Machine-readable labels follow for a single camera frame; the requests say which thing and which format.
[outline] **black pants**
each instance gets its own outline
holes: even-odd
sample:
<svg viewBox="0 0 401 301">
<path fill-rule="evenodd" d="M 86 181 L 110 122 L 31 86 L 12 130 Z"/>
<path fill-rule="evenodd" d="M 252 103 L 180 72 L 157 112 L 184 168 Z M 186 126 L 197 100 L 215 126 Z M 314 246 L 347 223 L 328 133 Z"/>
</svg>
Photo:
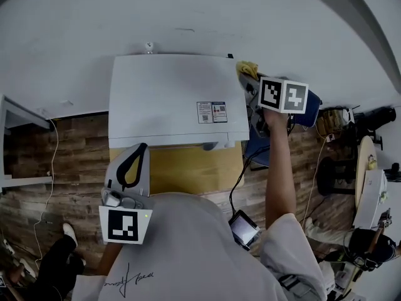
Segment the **black pants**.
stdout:
<svg viewBox="0 0 401 301">
<path fill-rule="evenodd" d="M 75 241 L 68 235 L 58 240 L 43 257 L 34 294 L 41 300 L 64 300 L 75 286 L 76 276 L 83 272 L 83 262 L 77 256 L 69 255 L 76 248 Z"/>
</svg>

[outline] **hand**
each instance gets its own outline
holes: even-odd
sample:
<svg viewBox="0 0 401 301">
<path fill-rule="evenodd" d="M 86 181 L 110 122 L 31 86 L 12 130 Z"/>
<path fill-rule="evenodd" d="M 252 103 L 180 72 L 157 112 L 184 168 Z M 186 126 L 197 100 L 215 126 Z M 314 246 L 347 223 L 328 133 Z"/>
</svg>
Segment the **hand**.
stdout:
<svg viewBox="0 0 401 301">
<path fill-rule="evenodd" d="M 19 279 L 21 278 L 22 272 L 24 271 L 24 265 L 20 264 L 18 265 L 17 268 L 13 268 L 8 272 L 8 278 L 11 282 L 14 284 L 17 284 L 19 282 Z"/>
<path fill-rule="evenodd" d="M 275 129 L 287 129 L 288 114 L 282 114 L 264 108 L 263 115 L 270 131 Z"/>
</svg>

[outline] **white t-shirt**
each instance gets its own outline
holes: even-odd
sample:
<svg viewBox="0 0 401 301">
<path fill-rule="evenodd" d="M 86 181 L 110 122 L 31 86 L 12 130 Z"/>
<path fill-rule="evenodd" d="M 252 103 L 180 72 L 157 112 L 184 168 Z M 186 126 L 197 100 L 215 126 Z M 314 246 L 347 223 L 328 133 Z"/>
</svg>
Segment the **white t-shirt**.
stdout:
<svg viewBox="0 0 401 301">
<path fill-rule="evenodd" d="M 326 300 L 321 270 L 293 214 L 276 220 L 261 262 L 234 242 L 221 210 L 196 196 L 153 197 L 142 245 L 125 245 L 107 277 L 77 277 L 73 301 L 296 300 L 278 279 L 297 275 Z"/>
</svg>

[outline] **black handle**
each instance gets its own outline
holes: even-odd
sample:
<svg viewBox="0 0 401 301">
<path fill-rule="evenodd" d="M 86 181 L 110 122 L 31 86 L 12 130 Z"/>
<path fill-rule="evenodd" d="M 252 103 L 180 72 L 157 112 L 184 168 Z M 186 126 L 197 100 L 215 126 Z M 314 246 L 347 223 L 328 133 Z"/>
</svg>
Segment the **black handle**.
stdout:
<svg viewBox="0 0 401 301">
<path fill-rule="evenodd" d="M 136 186 L 140 180 L 140 173 L 142 170 L 142 163 L 143 157 L 145 156 L 146 148 L 148 147 L 147 144 L 141 143 L 138 149 L 133 152 L 130 157 L 128 157 L 125 161 L 121 163 L 121 165 L 117 169 L 117 181 L 122 185 L 122 190 L 124 191 L 125 188 L 131 188 Z M 125 180 L 125 175 L 132 167 L 133 162 L 139 157 L 138 169 L 137 169 L 137 176 L 132 183 L 127 183 Z"/>
</svg>

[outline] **person's leg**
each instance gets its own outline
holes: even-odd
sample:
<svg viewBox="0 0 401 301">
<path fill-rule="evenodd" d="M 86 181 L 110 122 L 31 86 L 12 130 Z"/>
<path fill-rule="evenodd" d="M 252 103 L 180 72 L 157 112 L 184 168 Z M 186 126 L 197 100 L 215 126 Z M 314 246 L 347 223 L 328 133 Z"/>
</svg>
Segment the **person's leg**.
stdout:
<svg viewBox="0 0 401 301">
<path fill-rule="evenodd" d="M 307 237 L 322 243 L 345 245 L 348 247 L 352 236 L 352 231 L 323 231 L 318 226 L 315 226 L 311 218 L 305 222 L 305 234 Z"/>
<path fill-rule="evenodd" d="M 55 272 L 59 272 L 60 269 L 64 268 L 68 256 L 75 248 L 75 241 L 68 235 L 64 235 L 62 239 L 53 244 L 40 264 L 39 278 L 41 280 L 47 280 L 51 278 Z"/>
<path fill-rule="evenodd" d="M 62 298 L 65 298 L 70 292 L 76 282 L 76 276 L 83 273 L 84 263 L 83 260 L 76 254 L 72 254 L 70 262 L 63 269 L 59 280 L 55 282 L 55 287 L 61 294 Z"/>
</svg>

